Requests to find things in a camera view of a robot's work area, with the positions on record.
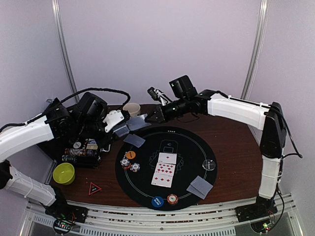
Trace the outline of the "blue playing card deck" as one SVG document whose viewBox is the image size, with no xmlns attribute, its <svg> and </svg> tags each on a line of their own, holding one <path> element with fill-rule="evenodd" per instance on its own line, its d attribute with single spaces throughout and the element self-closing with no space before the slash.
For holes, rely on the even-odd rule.
<svg viewBox="0 0 315 236">
<path fill-rule="evenodd" d="M 130 132 L 126 123 L 118 124 L 113 128 L 113 132 L 118 136 L 122 137 Z"/>
</svg>

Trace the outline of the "blue card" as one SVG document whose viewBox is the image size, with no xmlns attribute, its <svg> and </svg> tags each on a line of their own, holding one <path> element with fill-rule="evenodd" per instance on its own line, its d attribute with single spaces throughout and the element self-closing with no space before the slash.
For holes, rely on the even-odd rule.
<svg viewBox="0 0 315 236">
<path fill-rule="evenodd" d="M 205 199 L 208 193 L 213 188 L 213 185 L 207 182 L 200 176 L 197 176 L 188 186 L 187 191 L 198 196 L 201 199 Z"/>
<path fill-rule="evenodd" d="M 143 138 L 141 138 L 135 134 L 128 134 L 124 138 L 124 142 L 131 144 L 137 148 L 140 148 L 145 143 L 145 139 L 143 139 Z"/>
</svg>

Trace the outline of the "orange big blind button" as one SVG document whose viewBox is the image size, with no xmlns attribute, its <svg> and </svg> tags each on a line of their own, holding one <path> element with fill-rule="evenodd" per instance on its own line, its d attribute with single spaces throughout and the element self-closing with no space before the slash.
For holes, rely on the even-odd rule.
<svg viewBox="0 0 315 236">
<path fill-rule="evenodd" d="M 134 151 L 128 151 L 126 152 L 126 158 L 129 160 L 132 160 L 136 157 L 136 153 Z"/>
</svg>

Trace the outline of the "nine of diamonds card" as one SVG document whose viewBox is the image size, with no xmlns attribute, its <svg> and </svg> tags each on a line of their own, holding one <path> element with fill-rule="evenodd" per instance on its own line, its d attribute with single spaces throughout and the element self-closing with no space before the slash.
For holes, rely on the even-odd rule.
<svg viewBox="0 0 315 236">
<path fill-rule="evenodd" d="M 176 165 L 174 164 L 157 163 L 156 168 L 155 168 L 155 173 L 173 176 L 175 173 L 175 167 Z"/>
</svg>

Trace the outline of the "blue white poker chip stack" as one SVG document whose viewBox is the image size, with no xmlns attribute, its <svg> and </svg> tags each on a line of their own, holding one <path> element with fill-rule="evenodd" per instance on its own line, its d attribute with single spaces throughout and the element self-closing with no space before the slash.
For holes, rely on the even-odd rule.
<svg viewBox="0 0 315 236">
<path fill-rule="evenodd" d="M 120 161 L 120 164 L 121 164 L 121 167 L 124 169 L 124 170 L 127 170 L 131 167 L 131 163 L 130 163 L 130 160 L 127 159 L 127 158 L 123 158 L 121 161 Z"/>
</svg>

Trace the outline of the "dark white poker chip stack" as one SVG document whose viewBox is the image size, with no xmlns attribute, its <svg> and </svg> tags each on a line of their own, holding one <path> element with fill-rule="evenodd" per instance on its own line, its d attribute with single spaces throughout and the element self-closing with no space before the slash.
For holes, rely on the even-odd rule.
<svg viewBox="0 0 315 236">
<path fill-rule="evenodd" d="M 138 172 L 140 170 L 140 164 L 139 163 L 133 163 L 131 166 L 130 166 L 130 170 L 132 172 Z"/>
</svg>

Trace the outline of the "three of diamonds card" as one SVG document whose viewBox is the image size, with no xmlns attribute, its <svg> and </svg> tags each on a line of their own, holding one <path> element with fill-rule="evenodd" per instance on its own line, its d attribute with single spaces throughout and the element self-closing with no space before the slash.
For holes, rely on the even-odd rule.
<svg viewBox="0 0 315 236">
<path fill-rule="evenodd" d="M 154 173 L 151 181 L 151 185 L 171 188 L 173 176 L 164 175 L 160 173 Z"/>
</svg>

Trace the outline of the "red poker chip stack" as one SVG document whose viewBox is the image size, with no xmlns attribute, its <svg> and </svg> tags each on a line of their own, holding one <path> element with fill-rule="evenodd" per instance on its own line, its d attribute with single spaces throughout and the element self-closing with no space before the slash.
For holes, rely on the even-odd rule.
<svg viewBox="0 0 315 236">
<path fill-rule="evenodd" d="M 175 194 L 170 194 L 167 196 L 167 202 L 170 204 L 170 205 L 176 205 L 178 203 L 178 197 L 177 195 Z"/>
</svg>

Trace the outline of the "blue small blind button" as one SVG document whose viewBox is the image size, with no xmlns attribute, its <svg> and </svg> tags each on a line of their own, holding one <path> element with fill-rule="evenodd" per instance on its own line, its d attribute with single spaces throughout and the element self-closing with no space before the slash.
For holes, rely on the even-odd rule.
<svg viewBox="0 0 315 236">
<path fill-rule="evenodd" d="M 164 205 L 164 199 L 161 196 L 155 196 L 152 198 L 151 204 L 154 208 L 161 208 Z"/>
</svg>

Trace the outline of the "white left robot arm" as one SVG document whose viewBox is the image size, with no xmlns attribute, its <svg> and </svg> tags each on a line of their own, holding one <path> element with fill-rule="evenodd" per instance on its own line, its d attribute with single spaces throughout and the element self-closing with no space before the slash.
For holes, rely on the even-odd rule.
<svg viewBox="0 0 315 236">
<path fill-rule="evenodd" d="M 67 218 L 71 208 L 60 189 L 42 184 L 21 171 L 17 166 L 37 166 L 36 158 L 20 157 L 11 162 L 12 156 L 50 140 L 74 143 L 79 138 L 94 139 L 99 148 L 113 142 L 113 128 L 128 113 L 122 110 L 108 111 L 107 103 L 85 89 L 79 103 L 71 108 L 64 100 L 55 99 L 44 112 L 23 123 L 10 123 L 0 129 L 0 187 L 40 202 L 59 218 Z"/>
</svg>

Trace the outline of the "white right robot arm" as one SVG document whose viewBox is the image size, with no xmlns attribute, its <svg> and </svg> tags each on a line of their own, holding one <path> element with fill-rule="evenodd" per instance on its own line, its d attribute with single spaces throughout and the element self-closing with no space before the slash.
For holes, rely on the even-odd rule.
<svg viewBox="0 0 315 236">
<path fill-rule="evenodd" d="M 287 138 L 294 148 L 293 155 L 303 157 L 293 140 L 281 105 L 234 98 L 219 90 L 198 92 L 187 75 L 171 81 L 169 85 L 176 97 L 174 101 L 157 88 L 147 90 L 159 104 L 147 115 L 145 122 L 166 123 L 192 113 L 227 118 L 262 131 L 259 148 L 263 167 L 258 191 L 261 199 L 252 206 L 252 212 L 257 217 L 264 216 L 271 209 L 269 200 L 274 197 L 282 176 L 283 160 L 287 157 L 284 154 Z"/>
</svg>

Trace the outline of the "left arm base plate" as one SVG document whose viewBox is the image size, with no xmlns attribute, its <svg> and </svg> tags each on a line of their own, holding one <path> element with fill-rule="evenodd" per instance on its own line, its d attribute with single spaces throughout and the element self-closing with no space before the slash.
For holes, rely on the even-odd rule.
<svg viewBox="0 0 315 236">
<path fill-rule="evenodd" d="M 88 209 L 86 207 L 67 205 L 59 209 L 45 206 L 45 213 L 56 219 L 68 221 L 70 223 L 85 223 Z"/>
</svg>

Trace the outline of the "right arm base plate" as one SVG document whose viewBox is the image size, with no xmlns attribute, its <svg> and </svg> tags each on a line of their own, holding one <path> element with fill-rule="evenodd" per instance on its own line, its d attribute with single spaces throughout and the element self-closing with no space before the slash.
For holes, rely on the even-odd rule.
<svg viewBox="0 0 315 236">
<path fill-rule="evenodd" d="M 277 213 L 278 209 L 275 204 L 250 204 L 245 206 L 238 206 L 235 208 L 238 222 L 251 221 L 262 217 L 267 217 L 269 214 Z"/>
</svg>

